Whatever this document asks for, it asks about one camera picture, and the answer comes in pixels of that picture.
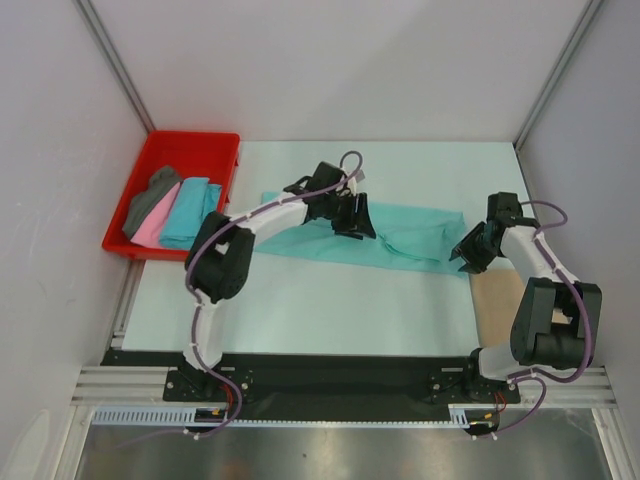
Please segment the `mint green t shirt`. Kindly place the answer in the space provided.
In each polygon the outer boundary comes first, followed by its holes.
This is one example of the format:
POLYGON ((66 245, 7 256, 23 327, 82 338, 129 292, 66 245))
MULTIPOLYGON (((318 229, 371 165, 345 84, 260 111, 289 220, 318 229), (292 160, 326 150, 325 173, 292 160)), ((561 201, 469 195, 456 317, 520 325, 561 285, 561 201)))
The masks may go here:
POLYGON ((255 247, 260 253, 305 260, 462 277, 451 250, 467 233, 464 215, 388 203, 368 204, 376 237, 339 236, 326 219, 287 229, 255 247))

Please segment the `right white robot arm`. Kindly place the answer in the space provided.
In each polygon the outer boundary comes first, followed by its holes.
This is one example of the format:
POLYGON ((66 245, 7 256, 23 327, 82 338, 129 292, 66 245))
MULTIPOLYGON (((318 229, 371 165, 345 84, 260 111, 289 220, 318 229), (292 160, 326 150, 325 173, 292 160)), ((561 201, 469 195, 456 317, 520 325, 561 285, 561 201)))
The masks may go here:
POLYGON ((524 282, 509 340, 476 349, 471 354, 476 367, 461 376, 462 391, 473 401, 486 400, 497 381, 573 383, 593 359, 602 291, 580 281, 552 251, 544 232, 565 225, 568 216, 550 202, 541 204, 556 210, 561 220, 542 225, 524 214, 525 203, 517 194, 490 195, 486 219, 451 250, 450 259, 463 262, 463 273, 482 274, 504 258, 524 282))

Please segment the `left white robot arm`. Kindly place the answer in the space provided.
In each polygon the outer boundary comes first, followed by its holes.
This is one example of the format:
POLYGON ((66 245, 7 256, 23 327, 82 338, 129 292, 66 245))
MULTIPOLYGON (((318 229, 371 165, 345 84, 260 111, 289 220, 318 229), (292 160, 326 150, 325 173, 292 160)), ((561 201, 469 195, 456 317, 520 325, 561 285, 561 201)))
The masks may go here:
POLYGON ((362 241, 376 237, 367 194, 358 190, 364 179, 363 157, 348 151, 358 163, 352 170, 321 162, 311 175, 285 187, 272 200, 244 213, 207 215, 185 261, 185 286, 195 299, 189 343, 183 355, 193 367, 186 387, 197 398, 214 397, 221 376, 213 368, 223 355, 219 305, 235 297, 249 276, 254 249, 266 240, 313 220, 327 220, 333 233, 362 241))

